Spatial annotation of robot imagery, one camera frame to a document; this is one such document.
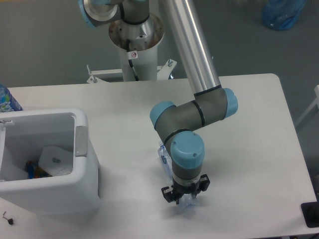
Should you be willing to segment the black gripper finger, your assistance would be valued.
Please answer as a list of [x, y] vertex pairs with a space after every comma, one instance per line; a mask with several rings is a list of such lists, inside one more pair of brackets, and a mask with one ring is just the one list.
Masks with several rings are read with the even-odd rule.
[[199, 194], [200, 192], [205, 192], [210, 185], [210, 180], [207, 174], [201, 175], [199, 179], [198, 188], [196, 190], [196, 194]]
[[175, 202], [177, 205], [179, 204], [180, 193], [175, 188], [166, 186], [161, 188], [161, 192], [168, 203]]

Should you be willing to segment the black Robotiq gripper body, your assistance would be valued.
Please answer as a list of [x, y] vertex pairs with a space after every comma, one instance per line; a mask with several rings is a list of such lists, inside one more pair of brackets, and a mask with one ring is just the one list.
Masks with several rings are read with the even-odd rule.
[[181, 179], [176, 175], [172, 177], [172, 196], [173, 199], [180, 199], [184, 194], [197, 195], [201, 192], [200, 176], [198, 175], [192, 179]]

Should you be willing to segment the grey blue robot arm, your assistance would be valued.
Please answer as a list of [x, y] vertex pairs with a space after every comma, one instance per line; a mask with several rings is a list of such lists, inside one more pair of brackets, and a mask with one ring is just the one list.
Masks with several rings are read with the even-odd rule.
[[[164, 29], [150, 12], [149, 1], [80, 0], [78, 5], [89, 27], [109, 25], [124, 81], [158, 79], [157, 46]], [[208, 176], [201, 174], [205, 148], [195, 131], [234, 115], [238, 101], [231, 89], [221, 86], [193, 1], [165, 0], [163, 6], [194, 95], [194, 100], [180, 106], [158, 103], [150, 112], [171, 158], [172, 185], [161, 191], [168, 202], [179, 202], [183, 195], [196, 197], [210, 184]]]

